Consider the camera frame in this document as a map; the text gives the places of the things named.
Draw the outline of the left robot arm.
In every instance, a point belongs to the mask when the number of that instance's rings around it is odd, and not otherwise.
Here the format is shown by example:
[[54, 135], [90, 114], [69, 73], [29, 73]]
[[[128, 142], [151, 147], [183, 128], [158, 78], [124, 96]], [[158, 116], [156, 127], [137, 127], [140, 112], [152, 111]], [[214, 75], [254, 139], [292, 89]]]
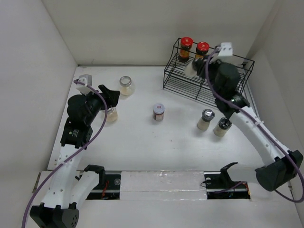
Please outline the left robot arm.
[[39, 205], [31, 199], [24, 215], [29, 215], [40, 228], [75, 228], [79, 209], [94, 188], [106, 186], [103, 166], [88, 165], [79, 179], [77, 168], [89, 144], [100, 134], [93, 133], [92, 122], [100, 111], [106, 113], [117, 106], [120, 92], [99, 85], [76, 82], [84, 88], [67, 101], [67, 120], [60, 140], [60, 152], [55, 169], [37, 187], [40, 191], [49, 180], [48, 190]]

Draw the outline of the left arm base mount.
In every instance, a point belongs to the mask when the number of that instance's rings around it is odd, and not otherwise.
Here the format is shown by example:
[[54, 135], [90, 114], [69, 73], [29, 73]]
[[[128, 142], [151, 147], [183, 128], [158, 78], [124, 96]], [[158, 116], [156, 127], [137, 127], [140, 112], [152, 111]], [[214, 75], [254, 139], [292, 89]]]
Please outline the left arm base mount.
[[120, 198], [121, 172], [103, 170], [99, 183], [87, 196], [87, 200], [117, 200]]

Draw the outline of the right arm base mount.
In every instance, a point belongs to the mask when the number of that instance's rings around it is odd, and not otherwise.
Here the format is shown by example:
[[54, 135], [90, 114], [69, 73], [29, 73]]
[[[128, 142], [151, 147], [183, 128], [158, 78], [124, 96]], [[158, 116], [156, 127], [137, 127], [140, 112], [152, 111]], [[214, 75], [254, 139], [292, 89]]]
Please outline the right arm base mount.
[[205, 188], [208, 200], [250, 200], [250, 191], [247, 182], [233, 181], [228, 174], [229, 168], [238, 164], [232, 162], [222, 167], [220, 171], [204, 172], [204, 181], [200, 184]]

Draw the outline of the black cap white powder bottle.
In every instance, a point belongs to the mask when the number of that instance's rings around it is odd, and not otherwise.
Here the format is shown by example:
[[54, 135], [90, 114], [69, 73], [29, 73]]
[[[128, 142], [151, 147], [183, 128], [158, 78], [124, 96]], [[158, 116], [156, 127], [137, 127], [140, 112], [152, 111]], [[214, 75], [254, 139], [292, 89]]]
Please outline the black cap white powder bottle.
[[184, 73], [187, 77], [199, 76], [203, 66], [204, 60], [202, 58], [194, 59], [186, 66], [186, 68], [184, 69]]

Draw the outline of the red lid sauce jar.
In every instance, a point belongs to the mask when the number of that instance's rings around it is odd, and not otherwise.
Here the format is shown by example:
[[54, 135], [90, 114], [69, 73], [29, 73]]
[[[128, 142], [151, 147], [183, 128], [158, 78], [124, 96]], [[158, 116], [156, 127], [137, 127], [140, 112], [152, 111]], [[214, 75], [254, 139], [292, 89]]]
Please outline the red lid sauce jar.
[[204, 58], [209, 52], [209, 44], [205, 41], [197, 43], [195, 58]]
[[190, 49], [193, 45], [193, 39], [190, 37], [183, 37], [180, 40], [180, 50], [178, 59], [180, 62], [187, 62], [190, 58]]

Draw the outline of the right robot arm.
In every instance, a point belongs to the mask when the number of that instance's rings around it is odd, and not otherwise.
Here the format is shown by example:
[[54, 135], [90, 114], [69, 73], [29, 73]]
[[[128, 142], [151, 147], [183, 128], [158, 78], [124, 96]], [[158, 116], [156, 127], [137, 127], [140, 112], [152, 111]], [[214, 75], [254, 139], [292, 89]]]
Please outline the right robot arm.
[[277, 141], [255, 115], [248, 100], [237, 91], [240, 81], [237, 68], [220, 60], [208, 62], [201, 58], [194, 60], [192, 67], [197, 76], [206, 79], [217, 108], [247, 137], [260, 155], [264, 165], [251, 168], [247, 173], [267, 191], [276, 190], [295, 176], [303, 180], [299, 170], [303, 155]]

